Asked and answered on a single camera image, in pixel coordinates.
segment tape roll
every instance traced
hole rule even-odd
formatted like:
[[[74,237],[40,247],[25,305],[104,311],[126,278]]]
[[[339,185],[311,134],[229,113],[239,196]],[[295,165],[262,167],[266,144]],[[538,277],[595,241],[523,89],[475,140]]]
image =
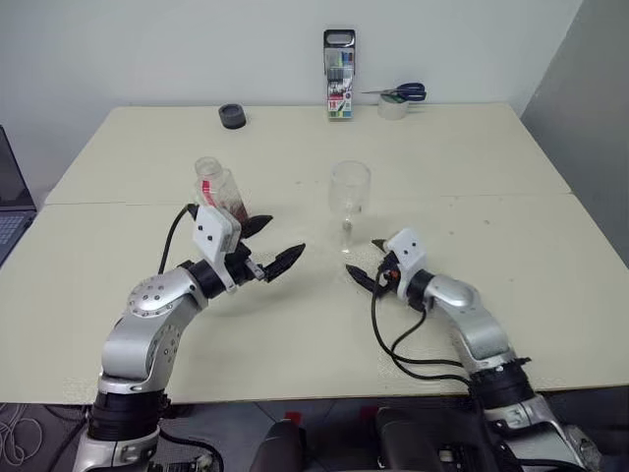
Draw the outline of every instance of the tape roll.
[[[238,103],[227,103],[218,109],[220,122],[228,130],[237,130],[247,124],[245,110]]]
[[[401,120],[409,109],[408,101],[400,101],[399,97],[381,95],[377,102],[377,114],[385,120]]]

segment black tape roll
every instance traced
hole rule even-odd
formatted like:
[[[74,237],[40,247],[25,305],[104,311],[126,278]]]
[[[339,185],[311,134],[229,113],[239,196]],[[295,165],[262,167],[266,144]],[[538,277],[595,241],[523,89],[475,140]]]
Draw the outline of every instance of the black tape roll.
[[[225,128],[237,130],[247,124],[245,110],[238,103],[227,103],[218,109],[218,116]]]

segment red label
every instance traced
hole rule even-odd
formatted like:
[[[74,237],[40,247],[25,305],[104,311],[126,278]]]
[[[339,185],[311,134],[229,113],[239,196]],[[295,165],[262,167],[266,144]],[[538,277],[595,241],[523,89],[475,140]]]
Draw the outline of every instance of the red label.
[[[212,194],[209,192],[210,187],[211,186],[209,185],[209,180],[203,180],[200,184],[200,190],[205,197],[205,201],[213,207],[216,207],[216,204],[214,203],[214,200],[212,198]]]

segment wine glass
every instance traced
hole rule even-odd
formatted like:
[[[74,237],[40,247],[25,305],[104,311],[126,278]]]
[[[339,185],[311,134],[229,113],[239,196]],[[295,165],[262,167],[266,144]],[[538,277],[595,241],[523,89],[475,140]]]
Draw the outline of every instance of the wine glass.
[[[362,162],[343,160],[332,168],[328,203],[341,220],[341,251],[350,252],[355,218],[367,210],[372,173]]]

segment laptop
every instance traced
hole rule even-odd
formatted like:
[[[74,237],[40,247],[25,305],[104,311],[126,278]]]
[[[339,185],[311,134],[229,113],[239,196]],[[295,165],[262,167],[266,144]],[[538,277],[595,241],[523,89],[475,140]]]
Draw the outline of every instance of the laptop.
[[[0,126],[0,266],[29,228],[37,208]]]

